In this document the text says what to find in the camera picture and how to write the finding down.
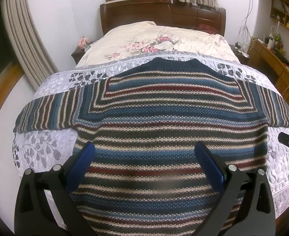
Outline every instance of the striped sweater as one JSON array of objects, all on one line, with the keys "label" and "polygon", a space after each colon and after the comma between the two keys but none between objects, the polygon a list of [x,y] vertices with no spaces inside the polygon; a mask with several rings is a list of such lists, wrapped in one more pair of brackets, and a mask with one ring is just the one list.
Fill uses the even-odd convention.
[{"label": "striped sweater", "polygon": [[71,197],[98,235],[179,236],[194,232],[218,197],[194,157],[195,143],[249,171],[265,166],[268,126],[289,127],[289,107],[273,91],[196,59],[155,58],[33,100],[14,130],[73,127],[74,153],[94,143],[95,160]]}]

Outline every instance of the nightstand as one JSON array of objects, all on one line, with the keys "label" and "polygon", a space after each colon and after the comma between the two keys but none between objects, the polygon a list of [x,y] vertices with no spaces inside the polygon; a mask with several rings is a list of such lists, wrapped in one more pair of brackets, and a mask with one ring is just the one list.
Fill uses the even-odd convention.
[{"label": "nightstand", "polygon": [[248,62],[249,62],[249,57],[245,57],[243,56],[235,47],[234,45],[229,45],[233,51],[233,53],[235,54],[235,56],[238,58],[239,62],[242,64],[242,65],[248,65]]},{"label": "nightstand", "polygon": [[79,63],[80,59],[85,54],[85,51],[80,49],[79,46],[77,46],[76,50],[71,54],[73,59],[75,60],[76,65]]}]

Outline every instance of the sweater's left sleeve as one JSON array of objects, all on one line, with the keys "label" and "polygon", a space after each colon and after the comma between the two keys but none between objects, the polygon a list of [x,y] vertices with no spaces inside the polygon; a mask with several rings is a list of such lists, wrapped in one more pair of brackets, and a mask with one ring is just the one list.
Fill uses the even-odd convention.
[{"label": "sweater's left sleeve", "polygon": [[248,102],[265,115],[268,126],[289,127],[289,106],[282,96],[255,83],[237,81]]},{"label": "sweater's left sleeve", "polygon": [[70,90],[31,101],[17,117],[13,131],[21,133],[71,127],[78,92],[77,89]]}]

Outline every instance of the blue gripper pad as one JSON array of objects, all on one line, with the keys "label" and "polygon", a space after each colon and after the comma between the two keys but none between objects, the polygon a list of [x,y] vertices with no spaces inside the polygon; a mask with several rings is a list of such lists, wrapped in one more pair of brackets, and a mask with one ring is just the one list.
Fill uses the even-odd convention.
[{"label": "blue gripper pad", "polygon": [[94,157],[95,146],[89,142],[85,145],[81,155],[77,158],[67,174],[65,191],[68,195],[78,189],[79,184],[94,160]]},{"label": "blue gripper pad", "polygon": [[195,145],[195,157],[209,180],[211,187],[219,193],[224,193],[224,174],[222,174],[220,168],[212,159],[209,149],[202,143],[197,142]]}]

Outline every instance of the silver bolt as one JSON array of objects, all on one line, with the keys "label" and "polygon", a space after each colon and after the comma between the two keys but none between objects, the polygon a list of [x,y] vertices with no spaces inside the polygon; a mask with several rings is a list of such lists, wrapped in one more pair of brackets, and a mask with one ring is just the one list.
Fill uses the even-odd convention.
[{"label": "silver bolt", "polygon": [[59,171],[61,169],[61,165],[60,164],[56,164],[53,166],[53,171]]},{"label": "silver bolt", "polygon": [[236,171],[236,170],[237,170],[237,167],[236,167],[235,165],[233,165],[233,164],[230,164],[230,165],[228,166],[228,169],[229,169],[230,171]]},{"label": "silver bolt", "polygon": [[26,169],[26,170],[24,171],[24,174],[29,175],[31,172],[32,172],[32,169]]},{"label": "silver bolt", "polygon": [[260,174],[260,175],[264,175],[265,174],[265,171],[264,170],[262,170],[262,169],[258,169],[258,174]]}]

